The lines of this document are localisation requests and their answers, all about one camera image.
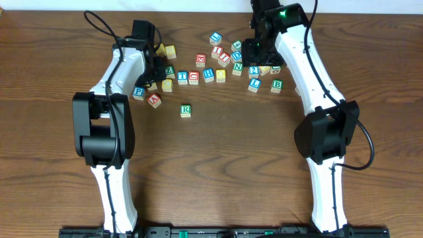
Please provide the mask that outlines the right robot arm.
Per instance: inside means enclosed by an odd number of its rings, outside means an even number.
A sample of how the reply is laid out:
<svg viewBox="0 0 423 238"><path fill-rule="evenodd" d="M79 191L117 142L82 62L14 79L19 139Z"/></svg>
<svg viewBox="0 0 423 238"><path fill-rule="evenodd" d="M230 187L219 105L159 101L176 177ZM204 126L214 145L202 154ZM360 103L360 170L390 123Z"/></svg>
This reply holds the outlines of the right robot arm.
<svg viewBox="0 0 423 238"><path fill-rule="evenodd" d="M331 81L314 44L310 21L299 3L283 6L279 1L256 1L250 27L254 38L242 43L243 65L280 66L285 64L301 97L305 117L294 131L297 150L307 161L313 189L311 221L319 233L340 231L346 224L342 205L343 163L360 109L346 102Z"/></svg>

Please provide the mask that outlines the yellow O block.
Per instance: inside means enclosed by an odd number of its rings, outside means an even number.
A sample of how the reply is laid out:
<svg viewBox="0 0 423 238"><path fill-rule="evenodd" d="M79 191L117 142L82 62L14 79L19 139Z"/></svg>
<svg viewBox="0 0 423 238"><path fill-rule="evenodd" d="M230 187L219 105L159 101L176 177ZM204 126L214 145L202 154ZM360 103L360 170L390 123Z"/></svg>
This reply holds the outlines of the yellow O block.
<svg viewBox="0 0 423 238"><path fill-rule="evenodd" d="M157 90L157 84L156 83L152 83L147 89L149 91Z"/></svg>
<svg viewBox="0 0 423 238"><path fill-rule="evenodd" d="M226 70L224 69L217 69L216 73L216 82L217 83L224 83L226 81Z"/></svg>

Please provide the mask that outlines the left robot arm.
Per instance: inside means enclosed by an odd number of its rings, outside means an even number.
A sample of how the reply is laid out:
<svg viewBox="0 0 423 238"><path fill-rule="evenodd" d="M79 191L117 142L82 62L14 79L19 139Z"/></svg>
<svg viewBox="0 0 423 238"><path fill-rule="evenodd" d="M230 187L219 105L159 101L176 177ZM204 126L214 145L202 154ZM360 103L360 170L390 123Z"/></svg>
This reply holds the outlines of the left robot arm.
<svg viewBox="0 0 423 238"><path fill-rule="evenodd" d="M135 130L129 96L139 96L141 80L162 71L147 40L120 38L100 81L72 100L75 150L94 174L104 209L98 231L70 231L72 237L137 237L137 210L129 180Z"/></svg>

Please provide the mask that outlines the green B block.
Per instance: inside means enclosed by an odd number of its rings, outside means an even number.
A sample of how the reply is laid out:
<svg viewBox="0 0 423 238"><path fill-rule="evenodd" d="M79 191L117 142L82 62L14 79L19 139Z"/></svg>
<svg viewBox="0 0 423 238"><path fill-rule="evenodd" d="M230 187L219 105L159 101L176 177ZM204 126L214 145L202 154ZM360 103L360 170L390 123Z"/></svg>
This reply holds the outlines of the green B block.
<svg viewBox="0 0 423 238"><path fill-rule="evenodd" d="M271 93L280 93L283 89L283 84L284 84L284 82L282 80L274 79L272 81L272 86L271 86L270 92Z"/></svg>

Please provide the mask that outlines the green R block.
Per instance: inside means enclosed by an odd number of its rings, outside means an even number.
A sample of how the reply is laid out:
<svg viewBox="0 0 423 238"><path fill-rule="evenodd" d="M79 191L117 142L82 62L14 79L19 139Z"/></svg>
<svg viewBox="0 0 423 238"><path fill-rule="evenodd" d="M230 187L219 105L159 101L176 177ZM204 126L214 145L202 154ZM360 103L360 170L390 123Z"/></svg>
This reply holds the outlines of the green R block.
<svg viewBox="0 0 423 238"><path fill-rule="evenodd" d="M191 117L191 105L190 104L183 104L183 105L180 106L180 116L182 118Z"/></svg>

